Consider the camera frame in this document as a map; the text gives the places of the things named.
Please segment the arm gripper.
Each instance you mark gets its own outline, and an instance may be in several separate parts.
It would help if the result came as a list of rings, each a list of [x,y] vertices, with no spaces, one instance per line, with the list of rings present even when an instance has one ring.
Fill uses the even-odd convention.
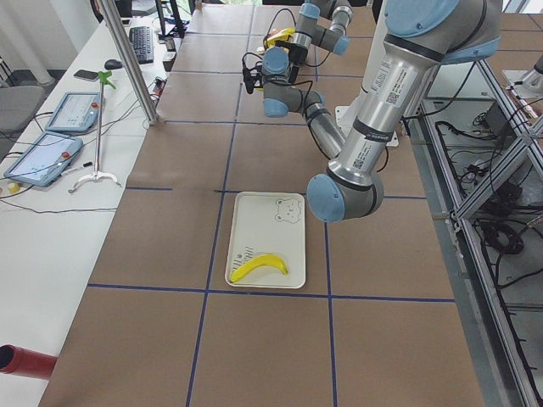
[[[257,58],[257,61],[255,62],[255,65],[252,68],[249,68],[246,63],[246,58],[251,55],[255,56]],[[242,76],[245,83],[246,92],[248,94],[252,94],[255,89],[255,83],[261,83],[262,82],[262,60],[263,58],[253,52],[246,52],[242,58]]]
[[[279,46],[288,50],[288,59],[292,64],[303,64],[306,60],[306,47],[296,42],[279,41]]]

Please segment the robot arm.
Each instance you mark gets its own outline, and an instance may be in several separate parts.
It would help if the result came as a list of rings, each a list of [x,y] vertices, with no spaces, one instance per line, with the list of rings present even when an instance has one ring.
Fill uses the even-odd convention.
[[[347,28],[352,18],[348,1],[305,1],[300,6],[294,34],[283,45],[288,49],[289,62],[303,64],[311,45],[343,55],[350,44]]]
[[[371,85],[361,92],[348,133],[326,109],[324,97],[295,86],[308,48],[343,54],[353,12],[346,1],[307,1],[294,34],[269,47],[254,68],[244,68],[247,92],[263,91],[271,118],[298,113],[327,156],[324,173],[308,183],[306,197],[319,220],[338,222],[375,212],[383,200],[376,166],[426,72],[491,56],[501,38],[498,1],[390,1],[383,6],[385,33],[374,42],[384,54]]]

